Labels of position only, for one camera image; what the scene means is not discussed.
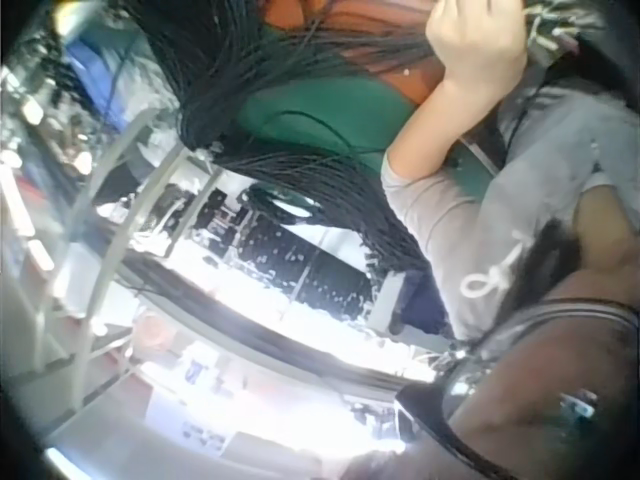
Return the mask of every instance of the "fluorescent light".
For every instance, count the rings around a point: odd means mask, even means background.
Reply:
[[[2,67],[2,80],[7,79],[7,85],[12,88],[18,88],[20,86],[20,82],[16,78],[16,76],[9,70],[7,67]]]
[[[0,161],[10,168],[22,167],[22,158],[13,150],[2,150],[0,152]]]
[[[93,157],[89,152],[80,152],[73,162],[73,166],[82,175],[89,175],[93,168]]]
[[[56,448],[47,448],[44,456],[69,480],[91,480],[91,477],[71,463]]]
[[[53,270],[53,259],[40,240],[29,240],[27,242],[27,249],[29,250],[29,253],[31,253],[31,256],[40,270],[43,272],[50,272]]]
[[[22,105],[22,113],[31,125],[40,125],[44,118],[44,110],[33,97],[28,97],[27,101]]]
[[[31,217],[22,201],[22,196],[18,190],[16,179],[11,169],[5,165],[0,165],[0,191],[7,200],[9,216],[16,228],[18,235],[22,237],[33,237],[36,229],[31,222]]]

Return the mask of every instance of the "ceiling light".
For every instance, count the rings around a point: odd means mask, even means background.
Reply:
[[[22,113],[31,125],[40,125],[44,118],[44,110],[33,97],[28,97],[27,101],[22,105]]]
[[[93,168],[93,156],[89,152],[80,152],[73,162],[73,166],[82,175],[89,175]]]
[[[22,201],[13,172],[6,165],[0,165],[0,191],[7,201],[11,223],[16,228],[18,235],[33,237],[36,234],[36,229],[31,222],[27,207]]]
[[[0,161],[10,168],[22,167],[22,158],[13,150],[2,150],[0,152]]]

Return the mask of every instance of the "black hair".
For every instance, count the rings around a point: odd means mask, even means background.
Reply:
[[[549,220],[533,246],[516,265],[494,324],[506,322],[518,310],[535,305],[556,285],[580,268],[580,241],[557,219]]]

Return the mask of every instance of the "eyeglasses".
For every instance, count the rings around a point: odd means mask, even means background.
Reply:
[[[466,445],[451,429],[449,419],[515,344],[541,326],[568,317],[600,318],[635,330],[636,335],[640,323],[637,312],[619,304],[593,300],[545,301],[516,313],[511,320],[489,332],[434,383],[405,386],[396,395],[400,410],[448,453],[485,478],[517,480],[512,472]],[[569,406],[573,415],[588,417],[593,414],[593,406],[588,402],[588,395],[566,397],[559,399],[558,407]]]

